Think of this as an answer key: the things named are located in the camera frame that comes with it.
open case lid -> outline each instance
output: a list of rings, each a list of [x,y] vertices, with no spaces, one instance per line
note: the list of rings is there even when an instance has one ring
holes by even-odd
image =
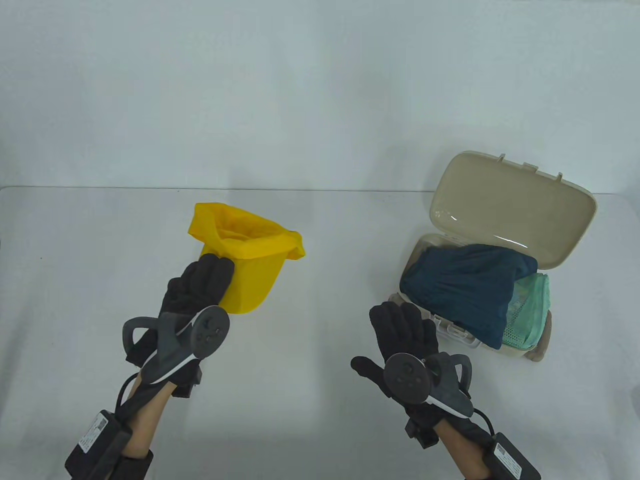
[[[534,257],[541,269],[560,265],[596,213],[593,195],[538,167],[479,152],[449,163],[429,216],[450,236],[505,246]]]

brown item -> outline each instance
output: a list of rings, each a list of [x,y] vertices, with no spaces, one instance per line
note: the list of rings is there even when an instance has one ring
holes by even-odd
[[[545,322],[545,329],[542,331],[542,336],[538,345],[524,354],[532,362],[539,362],[545,357],[547,347],[549,347],[549,340],[551,339],[551,310],[547,312],[547,321]]]

gloved hand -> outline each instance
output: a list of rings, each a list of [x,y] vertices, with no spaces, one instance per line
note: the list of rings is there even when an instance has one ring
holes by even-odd
[[[176,324],[179,332],[191,318],[210,305],[218,305],[224,297],[234,273],[230,259],[218,258],[213,253],[201,256],[191,263],[180,277],[169,280],[160,314],[165,312],[183,314],[184,319]],[[157,349],[157,332],[147,330],[127,354],[127,361],[142,367]],[[178,370],[170,381],[178,386],[174,396],[187,396],[194,384],[200,383],[199,360],[193,360]]]
[[[385,362],[395,353],[410,353],[417,358],[426,358],[438,353],[435,324],[430,319],[422,320],[420,310],[411,303],[399,306],[392,301],[386,301],[369,311],[369,319]],[[383,378],[384,370],[370,358],[354,357],[351,360],[351,368],[375,383],[387,397],[402,405],[407,415],[421,429],[432,429],[446,416],[446,413],[436,406],[427,403],[412,405],[399,400],[387,387]]]

dark blue cloth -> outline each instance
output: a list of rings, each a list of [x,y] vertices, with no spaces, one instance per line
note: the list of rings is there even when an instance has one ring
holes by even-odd
[[[430,248],[403,275],[412,302],[500,348],[516,280],[538,271],[536,259],[490,245]]]

yellow plastic bag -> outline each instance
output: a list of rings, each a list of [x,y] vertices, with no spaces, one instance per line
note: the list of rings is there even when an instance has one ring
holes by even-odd
[[[231,285],[220,302],[230,314],[256,309],[271,291],[285,260],[305,256],[302,236],[225,204],[196,204],[189,234],[204,243],[201,255],[234,261]]]

